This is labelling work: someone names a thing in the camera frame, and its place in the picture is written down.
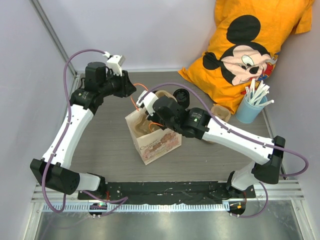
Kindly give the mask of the printed paper takeout bag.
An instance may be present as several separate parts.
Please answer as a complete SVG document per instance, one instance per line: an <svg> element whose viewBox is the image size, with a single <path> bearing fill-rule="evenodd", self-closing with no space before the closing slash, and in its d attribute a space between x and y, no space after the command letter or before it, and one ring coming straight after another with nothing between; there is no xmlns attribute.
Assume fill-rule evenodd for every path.
<svg viewBox="0 0 320 240"><path fill-rule="evenodd" d="M148 165L182 145L182 136L147 119L144 110L125 117L133 144L143 163Z"/></svg>

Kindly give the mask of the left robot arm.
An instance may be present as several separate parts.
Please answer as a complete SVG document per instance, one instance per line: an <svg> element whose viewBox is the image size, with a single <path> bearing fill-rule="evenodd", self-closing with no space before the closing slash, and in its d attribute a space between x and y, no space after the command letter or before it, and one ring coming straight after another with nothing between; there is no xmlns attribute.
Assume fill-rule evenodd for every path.
<svg viewBox="0 0 320 240"><path fill-rule="evenodd" d="M103 62L87 65L82 84L71 94L71 110L51 146L41 159L31 161L30 169L41 186L66 195L89 191L93 198L100 200L107 192L105 178L70 170L72 158L84 130L103 104L104 98L127 98L137 89L126 70L116 75Z"/></svg>

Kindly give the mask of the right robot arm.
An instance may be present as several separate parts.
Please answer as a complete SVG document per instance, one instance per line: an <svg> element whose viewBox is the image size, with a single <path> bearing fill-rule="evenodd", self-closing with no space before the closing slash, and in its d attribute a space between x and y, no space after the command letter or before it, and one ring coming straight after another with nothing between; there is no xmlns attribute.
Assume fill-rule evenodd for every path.
<svg viewBox="0 0 320 240"><path fill-rule="evenodd" d="M210 116L204 109L185 109L167 96L150 94L142 100L142 104L151 120L163 129L170 129L186 138L218 143L252 160L242 169L230 173L225 186L230 197L238 197L256 183L276 185L279 182L283 151L277 148L284 146L283 137L265 138L234 128Z"/></svg>

